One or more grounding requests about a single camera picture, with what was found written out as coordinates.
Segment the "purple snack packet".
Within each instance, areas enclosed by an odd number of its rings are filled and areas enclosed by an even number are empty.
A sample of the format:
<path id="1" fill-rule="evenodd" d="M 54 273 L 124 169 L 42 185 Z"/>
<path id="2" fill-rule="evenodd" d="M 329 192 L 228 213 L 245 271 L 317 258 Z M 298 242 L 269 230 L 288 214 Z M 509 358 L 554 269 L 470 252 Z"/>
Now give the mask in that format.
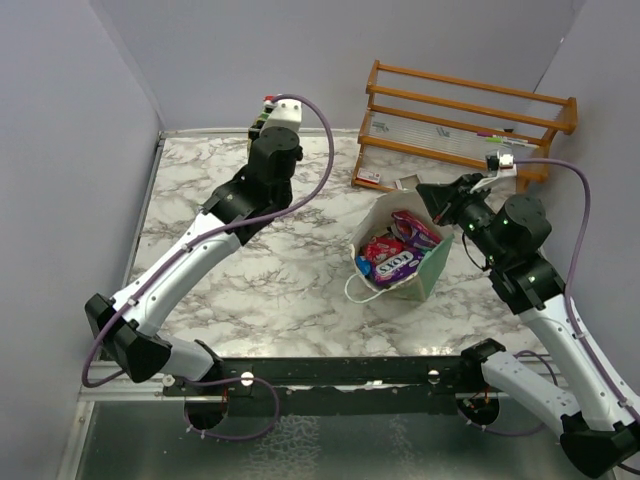
<path id="1" fill-rule="evenodd" d="M 391 233 L 407 246 L 427 251 L 441 243 L 441 238 L 409 211 L 394 211 L 391 218 Z"/>

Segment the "green white paper bag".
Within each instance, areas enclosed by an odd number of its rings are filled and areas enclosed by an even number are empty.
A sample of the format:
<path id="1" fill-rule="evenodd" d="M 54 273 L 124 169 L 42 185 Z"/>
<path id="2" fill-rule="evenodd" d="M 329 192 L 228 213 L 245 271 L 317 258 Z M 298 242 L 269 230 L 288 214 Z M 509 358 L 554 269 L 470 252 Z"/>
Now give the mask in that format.
<path id="1" fill-rule="evenodd" d="M 350 241 L 354 273 L 344 293 L 356 304 L 382 295 L 424 302 L 443 273 L 453 230 L 433 223 L 415 190 L 375 200 Z"/>

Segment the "purple Fox's candy packet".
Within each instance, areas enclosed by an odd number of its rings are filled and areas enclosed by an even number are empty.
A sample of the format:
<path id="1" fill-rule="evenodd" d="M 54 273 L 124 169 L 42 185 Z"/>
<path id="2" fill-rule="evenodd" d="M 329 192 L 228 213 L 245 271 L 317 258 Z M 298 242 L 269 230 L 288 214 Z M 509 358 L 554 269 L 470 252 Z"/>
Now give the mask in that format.
<path id="1" fill-rule="evenodd" d="M 381 288 L 404 281 L 415 273 L 424 258 L 424 252 L 418 249 L 406 249 L 387 258 L 372 271 L 372 281 Z"/>

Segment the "red snack packet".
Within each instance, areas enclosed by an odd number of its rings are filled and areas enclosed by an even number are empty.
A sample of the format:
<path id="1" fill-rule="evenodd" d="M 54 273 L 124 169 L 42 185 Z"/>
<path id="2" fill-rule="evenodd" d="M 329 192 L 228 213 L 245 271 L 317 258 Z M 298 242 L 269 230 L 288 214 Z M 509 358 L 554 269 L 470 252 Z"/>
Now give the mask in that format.
<path id="1" fill-rule="evenodd" d="M 366 257 L 373 265 L 378 265 L 384 260 L 399 254 L 404 248 L 404 243 L 393 235 L 383 235 L 372 237 L 362 248 L 361 255 Z"/>

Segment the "green snack packet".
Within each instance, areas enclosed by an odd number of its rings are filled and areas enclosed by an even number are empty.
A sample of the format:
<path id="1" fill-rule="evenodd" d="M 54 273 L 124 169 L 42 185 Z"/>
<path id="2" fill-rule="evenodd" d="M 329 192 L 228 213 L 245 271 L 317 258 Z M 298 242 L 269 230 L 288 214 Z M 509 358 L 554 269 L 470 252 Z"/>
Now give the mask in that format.
<path id="1" fill-rule="evenodd" d="M 263 108 L 261 112 L 253 121 L 252 125 L 247 131 L 247 152 L 250 152 L 253 141 L 260 136 L 262 127 L 266 123 L 266 120 L 268 119 L 272 110 L 273 108 L 271 102 L 269 100 L 265 100 L 263 102 Z"/>

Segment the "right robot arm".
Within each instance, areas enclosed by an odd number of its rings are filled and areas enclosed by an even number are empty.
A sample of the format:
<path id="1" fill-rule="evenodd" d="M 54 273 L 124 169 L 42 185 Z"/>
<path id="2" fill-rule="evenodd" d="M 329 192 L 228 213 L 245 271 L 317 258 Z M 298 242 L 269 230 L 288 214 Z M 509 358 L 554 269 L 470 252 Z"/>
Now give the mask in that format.
<path id="1" fill-rule="evenodd" d="M 416 191 L 435 224 L 460 227 L 484 255 L 494 291 L 543 344 L 570 390 L 504 351 L 463 362 L 459 378 L 472 391 L 490 384 L 507 393 L 559 437 L 576 469 L 596 479 L 638 453 L 639 396 L 593 340 L 569 280 L 541 254 L 551 232 L 542 203 L 515 194 L 493 211 L 484 180 L 463 175 L 450 184 L 421 183 Z"/>

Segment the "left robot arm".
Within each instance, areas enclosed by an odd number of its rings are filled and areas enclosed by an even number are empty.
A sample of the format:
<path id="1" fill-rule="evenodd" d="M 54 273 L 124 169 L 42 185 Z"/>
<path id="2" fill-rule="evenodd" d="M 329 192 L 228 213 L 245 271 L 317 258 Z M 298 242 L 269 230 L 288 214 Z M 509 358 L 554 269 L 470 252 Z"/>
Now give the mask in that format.
<path id="1" fill-rule="evenodd" d="M 85 304 L 92 333 L 135 383 L 164 373 L 206 395 L 220 385 L 219 357 L 201 341 L 163 336 L 176 305 L 292 202 L 291 178 L 303 150 L 298 135 L 269 127 L 251 144 L 246 165 L 218 186 L 183 236 L 137 280 Z"/>

